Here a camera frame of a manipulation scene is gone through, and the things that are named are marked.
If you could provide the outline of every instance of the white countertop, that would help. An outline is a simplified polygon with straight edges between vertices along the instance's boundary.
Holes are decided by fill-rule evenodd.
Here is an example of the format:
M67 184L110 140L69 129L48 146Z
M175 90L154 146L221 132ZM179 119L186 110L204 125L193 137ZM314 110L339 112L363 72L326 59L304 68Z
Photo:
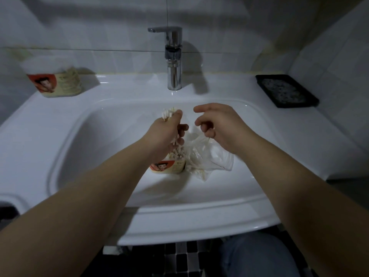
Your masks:
M91 76L82 76L85 82ZM22 214L50 196L48 181L64 141L87 109L105 100L216 98L247 101L268 121L280 147L323 179L369 175L368 155L316 108L279 109L250 74L189 77L180 91L166 88L166 74L108 75L75 97L35 93L0 127L0 202ZM21 88L24 84L18 81ZM152 244L219 237L279 223L265 196L203 204L126 208L108 244Z

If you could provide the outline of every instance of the faucet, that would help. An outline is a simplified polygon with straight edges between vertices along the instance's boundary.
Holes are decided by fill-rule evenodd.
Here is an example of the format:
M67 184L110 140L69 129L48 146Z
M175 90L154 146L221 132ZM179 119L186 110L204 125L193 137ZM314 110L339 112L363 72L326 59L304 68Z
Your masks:
M168 65L168 89L179 90L181 84L182 27L147 28L149 32L165 32L165 59Z

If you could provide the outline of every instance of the black soap dish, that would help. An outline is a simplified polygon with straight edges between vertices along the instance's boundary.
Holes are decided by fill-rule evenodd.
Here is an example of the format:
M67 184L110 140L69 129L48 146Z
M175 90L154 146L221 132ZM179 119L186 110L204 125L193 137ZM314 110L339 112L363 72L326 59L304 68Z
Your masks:
M258 85L278 108L311 107L319 104L312 95L289 75L256 75Z

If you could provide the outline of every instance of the jeans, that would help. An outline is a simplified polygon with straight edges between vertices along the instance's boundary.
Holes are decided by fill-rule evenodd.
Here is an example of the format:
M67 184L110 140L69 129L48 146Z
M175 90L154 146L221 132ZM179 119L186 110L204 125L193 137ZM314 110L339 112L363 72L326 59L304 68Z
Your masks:
M240 234L225 242L219 251L226 277L300 277L287 247L270 234Z

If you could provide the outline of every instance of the person's right hand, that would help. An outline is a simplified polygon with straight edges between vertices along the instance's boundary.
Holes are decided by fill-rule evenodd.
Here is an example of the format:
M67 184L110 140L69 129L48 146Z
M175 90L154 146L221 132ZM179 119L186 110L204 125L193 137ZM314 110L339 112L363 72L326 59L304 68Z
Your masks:
M245 135L254 133L231 106L210 103L196 106L193 110L204 113L196 119L195 125L230 153L237 154L238 146L246 141Z

